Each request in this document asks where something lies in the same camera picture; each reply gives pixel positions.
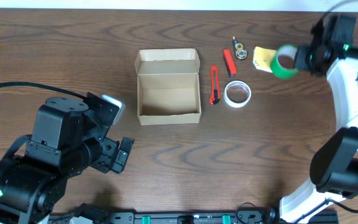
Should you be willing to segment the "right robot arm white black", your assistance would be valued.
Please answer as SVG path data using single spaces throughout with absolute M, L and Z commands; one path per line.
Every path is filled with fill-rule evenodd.
M 336 114 L 336 132 L 313 156 L 310 177 L 279 203 L 279 221 L 308 223 L 335 204 L 358 196 L 358 48 L 353 46 L 356 17 L 324 15 L 312 28 L 309 45 L 281 46 L 270 68 L 278 77 L 299 70 L 326 77 Z

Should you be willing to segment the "white tape roll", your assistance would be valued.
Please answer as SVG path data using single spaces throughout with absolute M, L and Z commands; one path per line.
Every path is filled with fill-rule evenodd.
M 242 108 L 250 101 L 252 92 L 247 83 L 234 80 L 224 89 L 224 101 L 232 108 Z

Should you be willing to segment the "brown cardboard box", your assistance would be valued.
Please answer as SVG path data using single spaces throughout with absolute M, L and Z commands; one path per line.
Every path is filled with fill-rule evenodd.
M 200 58 L 196 49 L 140 50 L 135 71 L 141 125 L 199 123 Z

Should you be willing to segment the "yellow sticky note pad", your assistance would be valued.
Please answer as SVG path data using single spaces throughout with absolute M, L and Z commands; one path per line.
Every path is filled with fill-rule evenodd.
M 257 70 L 272 73 L 270 63 L 276 55 L 276 50 L 255 47 L 252 62 Z

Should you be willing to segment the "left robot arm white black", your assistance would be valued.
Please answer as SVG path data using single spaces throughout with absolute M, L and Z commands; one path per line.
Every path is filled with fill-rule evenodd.
M 120 174 L 134 142 L 106 135 L 124 108 L 108 95 L 48 98 L 32 134 L 16 139 L 0 160 L 0 222 L 41 222 L 64 196 L 68 179 L 89 167 Z

